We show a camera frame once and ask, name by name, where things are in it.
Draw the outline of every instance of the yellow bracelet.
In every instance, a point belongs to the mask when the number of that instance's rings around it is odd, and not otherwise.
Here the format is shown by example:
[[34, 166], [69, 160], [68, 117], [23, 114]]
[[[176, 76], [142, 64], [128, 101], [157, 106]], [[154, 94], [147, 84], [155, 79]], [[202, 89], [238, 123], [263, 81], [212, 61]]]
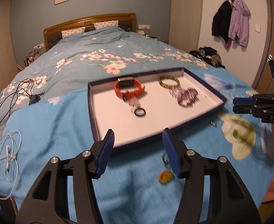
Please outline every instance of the yellow bracelet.
[[[177, 85], [175, 85], [175, 86], [167, 85], [167, 84], [165, 84], [165, 83], [162, 82], [162, 80], [164, 80], [164, 79], [173, 80], [173, 81], [175, 81], [177, 83]], [[159, 78], [159, 84], [160, 84], [161, 87], [164, 87], [164, 88], [167, 88], [167, 89], [172, 89], [172, 88], [176, 88], [176, 87], [180, 87], [181, 86], [179, 80], [176, 77], [172, 77], [172, 76], [161, 76]]]

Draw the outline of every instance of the black jacket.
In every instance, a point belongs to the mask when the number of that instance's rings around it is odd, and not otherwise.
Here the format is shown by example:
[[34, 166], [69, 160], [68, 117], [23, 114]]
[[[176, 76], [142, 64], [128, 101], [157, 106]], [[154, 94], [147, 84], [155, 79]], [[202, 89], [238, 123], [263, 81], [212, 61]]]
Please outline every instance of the black jacket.
[[232, 8], [229, 1], [225, 1], [213, 18], [212, 36], [221, 36], [225, 43], [228, 41], [228, 32]]

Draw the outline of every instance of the wooden headboard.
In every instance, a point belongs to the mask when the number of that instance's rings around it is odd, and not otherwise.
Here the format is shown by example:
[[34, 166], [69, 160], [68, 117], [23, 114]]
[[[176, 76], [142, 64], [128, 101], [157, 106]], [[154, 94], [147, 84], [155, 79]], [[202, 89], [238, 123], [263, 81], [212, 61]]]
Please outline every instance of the wooden headboard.
[[135, 13], [114, 13], [90, 16], [85, 18], [74, 19], [50, 28], [44, 29], [45, 47], [48, 51], [56, 45], [61, 39], [61, 31], [86, 27], [85, 31], [92, 31], [95, 29], [93, 23], [105, 22], [110, 20], [119, 20], [119, 27], [125, 31], [136, 32], [136, 15]]

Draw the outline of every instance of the blue gripper pad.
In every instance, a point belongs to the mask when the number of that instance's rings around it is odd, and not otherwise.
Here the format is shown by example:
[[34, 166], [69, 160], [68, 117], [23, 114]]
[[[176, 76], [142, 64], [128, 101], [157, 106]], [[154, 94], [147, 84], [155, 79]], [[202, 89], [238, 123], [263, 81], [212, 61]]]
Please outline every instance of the blue gripper pad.
[[164, 148], [166, 150], [170, 166], [172, 171], [178, 176], [181, 176], [181, 164], [178, 153], [172, 143], [172, 137], [169, 135], [170, 131], [168, 129], [163, 130], [162, 139]]
[[108, 163], [108, 160], [110, 158], [112, 149], [113, 149], [113, 145], [114, 145], [114, 131], [111, 130], [110, 133], [108, 133], [108, 135], [105, 136], [104, 138], [104, 146], [102, 148], [102, 151], [98, 157], [98, 167], [97, 167], [97, 171], [96, 171], [96, 175], [99, 177], [101, 177], [101, 175], [105, 172], [106, 170], [106, 166]]
[[256, 100], [254, 98], [235, 98], [232, 103], [234, 105], [253, 105], [256, 104]]

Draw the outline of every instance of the purple jacket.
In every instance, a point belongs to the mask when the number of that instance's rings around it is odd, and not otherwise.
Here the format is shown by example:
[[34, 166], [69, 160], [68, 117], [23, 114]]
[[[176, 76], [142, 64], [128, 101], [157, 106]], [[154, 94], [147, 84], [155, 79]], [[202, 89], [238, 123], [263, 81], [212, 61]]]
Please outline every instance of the purple jacket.
[[249, 41], [249, 14], [249, 8], [243, 0], [233, 2], [228, 37], [243, 47], [246, 47]]

